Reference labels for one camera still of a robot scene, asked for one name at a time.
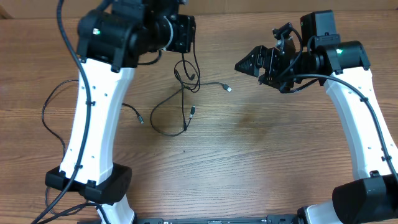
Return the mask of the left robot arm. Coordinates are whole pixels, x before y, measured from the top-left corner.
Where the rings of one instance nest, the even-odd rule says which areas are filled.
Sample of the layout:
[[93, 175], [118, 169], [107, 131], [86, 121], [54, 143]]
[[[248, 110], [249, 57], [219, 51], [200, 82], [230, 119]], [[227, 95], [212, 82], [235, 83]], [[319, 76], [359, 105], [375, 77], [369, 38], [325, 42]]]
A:
[[113, 161], [120, 110], [141, 55], [188, 53], [195, 19], [178, 12], [179, 1], [103, 1], [78, 23], [70, 53], [79, 69], [72, 133], [60, 165], [45, 184], [61, 195], [78, 192], [101, 223], [134, 223], [127, 201], [132, 171]]

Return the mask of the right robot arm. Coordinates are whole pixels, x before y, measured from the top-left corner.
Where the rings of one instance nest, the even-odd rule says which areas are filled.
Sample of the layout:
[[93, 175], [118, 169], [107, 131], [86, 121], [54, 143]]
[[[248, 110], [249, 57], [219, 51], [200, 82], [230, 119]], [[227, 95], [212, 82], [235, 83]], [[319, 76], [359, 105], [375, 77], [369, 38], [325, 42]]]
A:
[[266, 223], [370, 223], [397, 218], [397, 146], [373, 87], [361, 42], [342, 42], [331, 10], [302, 16], [272, 31], [273, 48], [255, 47], [235, 70], [284, 94], [319, 83], [331, 98], [348, 142], [353, 181], [336, 187], [327, 202], [295, 215], [268, 215]]

